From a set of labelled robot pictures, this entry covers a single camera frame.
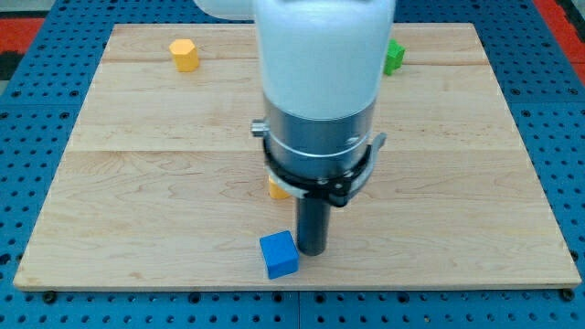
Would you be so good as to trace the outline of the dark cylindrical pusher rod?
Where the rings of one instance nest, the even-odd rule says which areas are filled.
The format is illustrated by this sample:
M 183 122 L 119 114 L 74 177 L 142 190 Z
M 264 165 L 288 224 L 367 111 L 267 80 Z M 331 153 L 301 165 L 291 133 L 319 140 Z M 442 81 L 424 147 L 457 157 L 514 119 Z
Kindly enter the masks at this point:
M 297 247 L 304 255 L 317 256 L 325 251 L 330 209 L 331 206 L 321 199 L 297 200 Z

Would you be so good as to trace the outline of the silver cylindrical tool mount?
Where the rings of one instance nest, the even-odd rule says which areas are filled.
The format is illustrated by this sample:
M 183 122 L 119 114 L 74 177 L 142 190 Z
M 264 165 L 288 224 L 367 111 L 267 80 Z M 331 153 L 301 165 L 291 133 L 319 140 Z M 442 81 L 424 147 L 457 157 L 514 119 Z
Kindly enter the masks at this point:
M 262 139 L 269 177 L 288 194 L 344 207 L 374 171 L 387 135 L 370 140 L 374 105 L 324 119 L 288 113 L 264 99 L 265 117 L 252 122 Z

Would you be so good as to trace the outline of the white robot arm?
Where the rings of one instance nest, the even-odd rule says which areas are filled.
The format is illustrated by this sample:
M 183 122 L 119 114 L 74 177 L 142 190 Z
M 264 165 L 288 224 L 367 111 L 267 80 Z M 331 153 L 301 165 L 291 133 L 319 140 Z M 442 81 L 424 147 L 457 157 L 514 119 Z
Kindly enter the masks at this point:
M 294 196 L 297 246 L 324 252 L 332 207 L 344 207 L 372 175 L 386 141 L 375 103 L 396 4 L 393 0 L 195 0 L 206 14 L 256 27 L 269 176 Z

